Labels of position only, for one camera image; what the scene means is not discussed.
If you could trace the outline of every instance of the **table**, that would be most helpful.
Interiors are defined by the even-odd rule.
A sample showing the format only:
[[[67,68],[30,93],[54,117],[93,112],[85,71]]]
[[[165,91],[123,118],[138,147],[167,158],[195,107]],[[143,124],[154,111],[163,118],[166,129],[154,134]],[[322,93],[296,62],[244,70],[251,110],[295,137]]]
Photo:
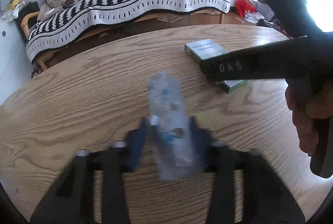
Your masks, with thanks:
[[[300,151],[284,80],[249,81],[230,95],[207,82],[184,44],[211,38],[229,51],[286,39],[265,27],[202,25],[144,33],[78,54],[28,81],[0,109],[0,180],[23,214],[30,216],[77,149],[105,149],[149,115],[147,86],[154,73],[178,78],[188,115],[232,149],[256,148],[282,177],[306,218],[333,185],[309,169]],[[212,174],[162,182],[151,148],[124,185],[133,223],[204,223]],[[96,175],[96,220],[100,220],[101,174]],[[241,175],[237,214],[241,218]]]

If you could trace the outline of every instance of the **wooden armrest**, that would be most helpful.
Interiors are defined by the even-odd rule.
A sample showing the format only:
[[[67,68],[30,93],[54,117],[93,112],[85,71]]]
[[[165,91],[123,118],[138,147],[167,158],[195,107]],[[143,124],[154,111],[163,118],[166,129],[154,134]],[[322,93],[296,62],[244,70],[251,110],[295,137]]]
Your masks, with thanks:
[[[39,11],[38,12],[34,12],[34,13],[30,13],[30,14],[27,14],[21,21],[21,28],[23,29],[24,31],[24,34],[25,34],[25,37],[28,39],[29,37],[29,34],[30,34],[30,30],[29,30],[29,27],[28,27],[28,21],[29,19],[31,19],[32,17],[36,17],[38,16],[39,14]]]

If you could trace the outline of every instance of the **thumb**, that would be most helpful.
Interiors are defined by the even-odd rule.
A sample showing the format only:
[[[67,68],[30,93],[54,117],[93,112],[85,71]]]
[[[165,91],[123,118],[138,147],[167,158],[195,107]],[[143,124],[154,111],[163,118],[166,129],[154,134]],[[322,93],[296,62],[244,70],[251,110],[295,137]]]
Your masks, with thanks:
[[[325,83],[322,90],[306,105],[305,112],[316,119],[333,116],[333,81]]]

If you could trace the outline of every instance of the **human hand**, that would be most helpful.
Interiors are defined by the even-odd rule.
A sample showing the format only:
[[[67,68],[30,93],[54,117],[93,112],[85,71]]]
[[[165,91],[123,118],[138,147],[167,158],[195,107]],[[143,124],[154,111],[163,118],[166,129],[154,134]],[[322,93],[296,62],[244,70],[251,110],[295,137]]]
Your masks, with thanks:
[[[319,141],[313,119],[325,119],[333,116],[333,81],[328,81],[322,90],[309,103],[304,103],[292,89],[287,87],[287,106],[292,110],[292,121],[296,126],[299,138],[299,148],[308,154],[313,154]]]

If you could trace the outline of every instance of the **yellow object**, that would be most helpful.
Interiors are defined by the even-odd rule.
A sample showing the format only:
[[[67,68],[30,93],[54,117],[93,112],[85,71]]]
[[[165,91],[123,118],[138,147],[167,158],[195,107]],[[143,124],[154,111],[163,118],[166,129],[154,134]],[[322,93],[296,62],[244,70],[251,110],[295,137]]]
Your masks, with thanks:
[[[16,5],[18,5],[20,1],[21,0],[14,0],[14,1],[12,1],[12,3],[7,7],[7,10],[14,10],[15,7],[16,7]]]

